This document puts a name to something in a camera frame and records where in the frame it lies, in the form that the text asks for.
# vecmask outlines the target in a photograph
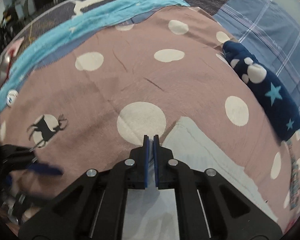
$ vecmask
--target star pattern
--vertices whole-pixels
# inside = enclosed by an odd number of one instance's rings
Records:
[[[271,83],[271,89],[269,92],[265,93],[266,97],[270,97],[271,100],[271,106],[273,105],[274,101],[277,99],[282,100],[282,96],[280,95],[279,91],[281,89],[281,86],[275,87],[272,83]]]
[[[294,121],[291,121],[291,119],[290,119],[289,122],[286,124],[286,126],[288,127],[287,130],[292,129],[293,123],[294,123]]]

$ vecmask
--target blue plaid fabric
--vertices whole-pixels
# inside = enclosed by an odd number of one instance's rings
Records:
[[[214,19],[281,80],[300,114],[300,26],[272,0],[229,0]]]

